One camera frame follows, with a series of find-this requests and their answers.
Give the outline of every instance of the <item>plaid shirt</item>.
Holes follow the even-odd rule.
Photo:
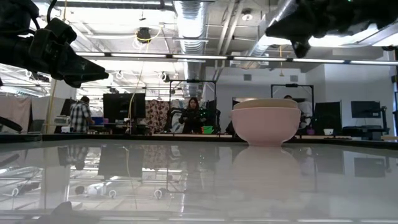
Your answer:
[[[72,105],[70,109],[70,127],[73,128],[74,133],[87,133],[88,122],[86,118],[89,118],[90,115],[90,108],[86,103],[78,101]]]

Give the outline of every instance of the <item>woman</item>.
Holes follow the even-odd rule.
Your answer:
[[[184,110],[179,119],[181,124],[185,123],[183,134],[201,134],[201,127],[205,118],[200,118],[199,102],[196,97],[192,97],[188,102],[188,107]]]

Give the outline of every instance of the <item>bowl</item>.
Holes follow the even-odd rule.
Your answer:
[[[251,146],[280,146],[299,129],[297,108],[258,107],[232,110],[236,134]]]
[[[240,102],[234,106],[234,110],[244,108],[262,108],[262,107],[273,107],[273,108],[298,108],[299,104],[294,100],[288,99],[258,99],[248,100]]]

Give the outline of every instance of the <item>green object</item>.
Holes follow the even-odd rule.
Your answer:
[[[203,126],[203,134],[212,134],[213,133],[213,127],[212,126]]]

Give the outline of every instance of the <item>white wall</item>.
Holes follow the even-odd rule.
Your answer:
[[[320,65],[305,74],[307,84],[314,85],[314,101],[326,101],[325,65]]]
[[[388,60],[388,55],[379,58]],[[343,126],[382,125],[382,119],[351,117],[351,101],[380,101],[387,107],[387,126],[394,133],[392,117],[394,90],[391,69],[387,66],[321,65],[306,74],[308,84],[314,85],[316,102],[340,101]]]
[[[206,77],[213,77],[214,68],[206,68]],[[252,81],[243,81],[243,74],[251,74]],[[225,68],[217,83],[217,108],[221,111],[220,126],[224,132],[231,121],[233,98],[270,98],[271,84],[286,84],[290,82],[290,75],[298,75],[298,83],[305,84],[305,74],[299,69],[284,69],[284,77],[280,77],[280,70],[268,71],[268,69],[243,70],[240,68]],[[204,88],[204,100],[213,100],[214,92],[207,86]],[[274,88],[274,97],[283,98],[292,95],[296,98],[311,98],[311,95],[302,88]]]

